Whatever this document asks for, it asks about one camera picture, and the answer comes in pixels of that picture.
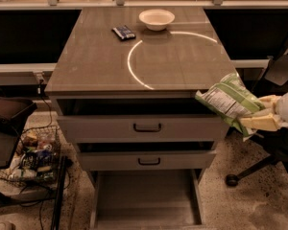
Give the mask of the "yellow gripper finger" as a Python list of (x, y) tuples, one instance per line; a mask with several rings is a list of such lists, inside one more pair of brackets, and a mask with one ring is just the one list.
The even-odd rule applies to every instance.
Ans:
[(277, 101), (280, 99), (277, 95), (268, 95), (260, 97), (259, 100), (264, 104), (266, 108), (275, 109)]
[(273, 114), (256, 117), (243, 117), (239, 119), (242, 126), (253, 129), (276, 131), (279, 129), (277, 119)]

